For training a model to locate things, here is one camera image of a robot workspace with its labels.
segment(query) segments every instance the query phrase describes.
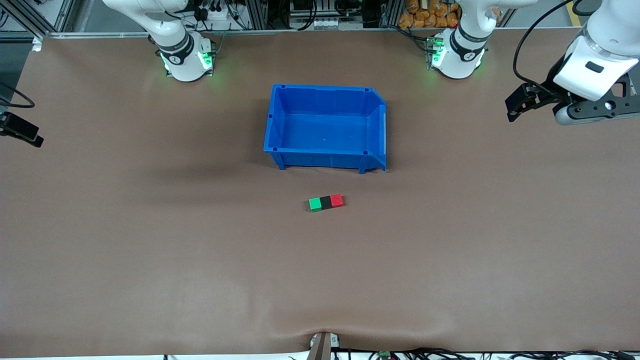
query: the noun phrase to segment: green cube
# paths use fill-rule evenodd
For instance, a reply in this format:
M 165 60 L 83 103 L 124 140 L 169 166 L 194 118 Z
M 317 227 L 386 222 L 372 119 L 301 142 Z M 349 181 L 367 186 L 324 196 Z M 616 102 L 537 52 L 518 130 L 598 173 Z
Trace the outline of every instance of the green cube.
M 322 210 L 322 204 L 320 204 L 320 198 L 314 197 L 313 199 L 309 199 L 309 208 L 312 212 Z

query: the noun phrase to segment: yellow tape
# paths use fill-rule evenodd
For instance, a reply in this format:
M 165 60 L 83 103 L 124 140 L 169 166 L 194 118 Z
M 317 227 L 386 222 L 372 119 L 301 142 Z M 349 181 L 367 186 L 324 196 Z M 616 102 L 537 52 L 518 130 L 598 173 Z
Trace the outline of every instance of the yellow tape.
M 578 17 L 578 15 L 576 15 L 573 10 L 571 10 L 573 8 L 573 2 L 567 3 L 566 4 L 566 11 L 569 12 L 569 19 L 571 19 L 571 25 L 572 26 L 582 26 L 582 24 L 580 23 L 580 18 Z

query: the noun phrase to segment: row of colored blocks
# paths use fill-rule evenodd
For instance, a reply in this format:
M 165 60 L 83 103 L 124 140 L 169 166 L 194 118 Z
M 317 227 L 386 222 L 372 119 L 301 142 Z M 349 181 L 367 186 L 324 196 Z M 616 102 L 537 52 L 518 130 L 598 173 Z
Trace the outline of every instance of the row of colored blocks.
M 344 202 L 342 201 L 342 195 L 339 193 L 331 196 L 314 197 L 313 199 L 309 199 L 309 208 L 313 212 L 338 208 L 342 205 L 344 205 Z

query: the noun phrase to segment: blue container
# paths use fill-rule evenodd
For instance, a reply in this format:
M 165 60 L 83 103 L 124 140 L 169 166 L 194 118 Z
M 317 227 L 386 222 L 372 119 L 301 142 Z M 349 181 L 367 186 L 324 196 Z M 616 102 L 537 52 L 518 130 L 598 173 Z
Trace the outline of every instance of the blue container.
M 387 169 L 387 105 L 372 88 L 275 84 L 264 151 L 287 166 Z

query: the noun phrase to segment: brown table surface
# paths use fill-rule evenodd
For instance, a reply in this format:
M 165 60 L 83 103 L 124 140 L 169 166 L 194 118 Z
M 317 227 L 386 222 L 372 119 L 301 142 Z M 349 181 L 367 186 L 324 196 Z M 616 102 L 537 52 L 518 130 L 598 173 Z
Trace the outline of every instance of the brown table surface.
M 575 29 L 535 31 L 542 80 Z M 469 79 L 397 33 L 229 37 L 216 73 L 164 77 L 144 38 L 46 40 L 0 141 L 2 357 L 640 348 L 640 121 L 507 122 L 522 31 Z M 371 86 L 387 172 L 278 170 L 273 83 Z M 310 213 L 311 197 L 346 206 Z

